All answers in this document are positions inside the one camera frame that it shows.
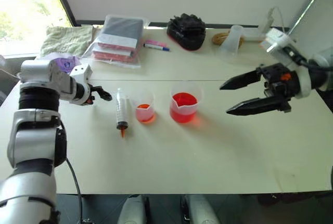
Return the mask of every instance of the black cable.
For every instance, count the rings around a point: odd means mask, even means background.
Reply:
[[[66,134],[66,129],[65,126],[63,125],[62,121],[60,121],[61,124],[61,128],[63,129],[63,131]],[[76,178],[76,174],[74,172],[74,169],[72,167],[72,164],[69,162],[68,158],[66,158],[66,162],[68,164],[69,169],[72,172],[72,176],[74,179],[74,183],[75,183],[75,187],[76,187],[76,191],[78,192],[78,200],[79,200],[79,221],[78,224],[81,224],[83,221],[83,216],[82,216],[82,196],[81,196],[81,191],[80,191],[80,187],[79,187],[79,183],[78,183],[78,179]]]
[[[331,71],[333,71],[333,67],[320,67],[318,65],[308,64],[304,60],[300,61],[300,65],[308,68],[309,70],[313,70],[313,71],[322,71],[322,72],[331,72]]]

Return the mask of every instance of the pink marker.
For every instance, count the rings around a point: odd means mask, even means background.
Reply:
[[[153,39],[147,39],[145,41],[145,44],[150,44],[150,45],[155,45],[155,46],[162,46],[162,47],[166,47],[167,44],[164,42],[159,42],[159,41],[154,41]]]

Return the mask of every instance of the table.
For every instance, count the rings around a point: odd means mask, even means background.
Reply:
[[[170,46],[172,52],[168,54],[174,56],[169,60],[185,66],[184,56],[179,55],[183,51],[174,44]],[[167,58],[158,50],[144,52],[147,52],[144,58],[152,63],[153,58],[163,62],[162,57]],[[193,54],[193,57],[201,61],[194,62],[194,67],[189,67],[185,74],[175,73],[179,67],[167,66],[167,62],[160,67],[155,62],[155,70],[138,74],[121,73],[110,65],[92,64],[93,85],[101,85],[111,92],[118,87],[126,91],[149,87],[155,93],[156,120],[143,125],[131,112],[125,139],[121,139],[116,129],[115,101],[97,99],[88,107],[61,102],[59,112],[68,134],[68,158],[83,194],[240,194],[330,189],[333,115],[317,92],[302,100],[292,99],[291,113],[228,115],[225,110],[238,102],[264,97],[263,82],[235,91],[219,91],[228,74],[233,76],[238,70],[246,72],[253,67],[245,61],[237,65],[217,60],[220,67],[212,68],[214,72],[219,71],[216,75],[210,69],[201,69],[210,58],[211,64],[218,64],[213,61],[216,56]],[[265,54],[258,55],[258,60],[265,58]],[[195,80],[204,92],[198,114],[188,124],[178,124],[169,115],[169,90],[175,80],[182,79]],[[6,119],[0,126],[2,178],[12,171],[6,149],[18,96],[16,86],[0,108],[0,116]],[[59,166],[55,173],[58,193],[76,193],[66,164]]]

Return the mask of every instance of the blue marker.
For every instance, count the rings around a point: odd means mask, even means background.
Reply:
[[[162,51],[170,51],[170,49],[168,49],[167,47],[157,46],[157,45],[152,45],[152,44],[144,44],[144,47],[157,49],[157,50],[162,50]]]

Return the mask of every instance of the window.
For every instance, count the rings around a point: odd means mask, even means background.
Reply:
[[[70,25],[59,0],[0,0],[0,54],[37,54],[47,27]]]

